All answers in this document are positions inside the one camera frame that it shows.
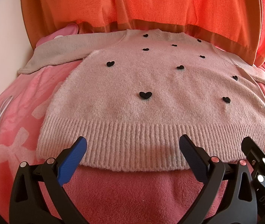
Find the heart-shaped applique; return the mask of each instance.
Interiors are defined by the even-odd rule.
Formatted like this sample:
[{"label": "heart-shaped applique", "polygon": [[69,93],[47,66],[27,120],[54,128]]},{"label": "heart-shaped applique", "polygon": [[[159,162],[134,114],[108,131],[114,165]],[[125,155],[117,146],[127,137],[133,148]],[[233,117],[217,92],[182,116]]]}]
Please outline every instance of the heart-shaped applique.
[{"label": "heart-shaped applique", "polygon": [[152,92],[147,92],[147,93],[139,92],[139,95],[141,98],[149,99],[152,96]]},{"label": "heart-shaped applique", "polygon": [[231,102],[231,99],[228,98],[228,97],[223,97],[223,100],[224,100],[226,103],[230,103],[230,102]]},{"label": "heart-shaped applique", "polygon": [[108,66],[108,67],[110,67],[110,66],[112,66],[112,65],[114,65],[114,64],[115,64],[115,61],[108,61],[108,62],[107,62],[107,66]]}]

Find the pink pillow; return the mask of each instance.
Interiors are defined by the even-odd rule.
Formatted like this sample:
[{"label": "pink pillow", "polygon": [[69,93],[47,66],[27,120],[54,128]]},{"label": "pink pillow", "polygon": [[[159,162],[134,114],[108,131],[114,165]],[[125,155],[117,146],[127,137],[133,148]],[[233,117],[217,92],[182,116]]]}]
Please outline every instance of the pink pillow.
[{"label": "pink pillow", "polygon": [[53,40],[53,39],[56,39],[56,38],[59,38],[62,36],[76,35],[76,34],[78,34],[78,25],[75,23],[71,23],[71,24],[67,25],[65,28],[62,28],[62,29],[48,35],[47,37],[43,37],[40,40],[38,40],[38,42],[36,43],[36,47],[38,47],[39,45],[41,45],[47,41],[50,41],[50,40]]}]

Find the orange curtain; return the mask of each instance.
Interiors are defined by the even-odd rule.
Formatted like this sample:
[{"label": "orange curtain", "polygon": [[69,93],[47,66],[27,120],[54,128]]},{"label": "orange curtain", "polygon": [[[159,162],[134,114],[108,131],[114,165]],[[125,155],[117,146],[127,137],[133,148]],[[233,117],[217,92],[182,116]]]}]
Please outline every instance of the orange curtain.
[{"label": "orange curtain", "polygon": [[79,33],[125,29],[185,32],[265,63],[265,0],[21,0],[26,30],[36,42],[67,24]]}]

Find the pink blanket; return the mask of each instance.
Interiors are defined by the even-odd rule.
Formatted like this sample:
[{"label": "pink blanket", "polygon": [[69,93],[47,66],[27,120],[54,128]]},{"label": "pink blanket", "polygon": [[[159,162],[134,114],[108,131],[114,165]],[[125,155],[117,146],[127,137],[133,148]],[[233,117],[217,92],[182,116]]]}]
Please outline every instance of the pink blanket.
[{"label": "pink blanket", "polygon": [[[0,95],[0,105],[9,95],[14,96],[0,123],[0,214],[7,221],[17,169],[22,161],[44,162],[37,159],[35,150],[47,106],[79,63],[47,66],[31,75],[20,75]],[[265,95],[265,85],[259,85]],[[80,166],[64,188],[90,224],[176,224],[202,186],[191,170],[123,173]],[[208,216],[216,212],[224,186],[225,183]],[[51,213],[59,217],[44,184],[41,188]]]}]

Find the knit sweater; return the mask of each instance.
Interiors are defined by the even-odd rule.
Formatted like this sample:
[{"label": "knit sweater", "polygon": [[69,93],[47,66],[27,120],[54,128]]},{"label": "knit sweater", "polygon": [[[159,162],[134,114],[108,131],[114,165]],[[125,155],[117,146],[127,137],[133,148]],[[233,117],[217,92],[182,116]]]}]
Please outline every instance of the knit sweater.
[{"label": "knit sweater", "polygon": [[78,136],[81,164],[114,171],[189,168],[179,150],[196,146],[230,162],[250,136],[265,151],[265,73],[185,33],[126,30],[70,35],[36,48],[20,73],[83,59],[54,95],[37,146],[57,157]]}]

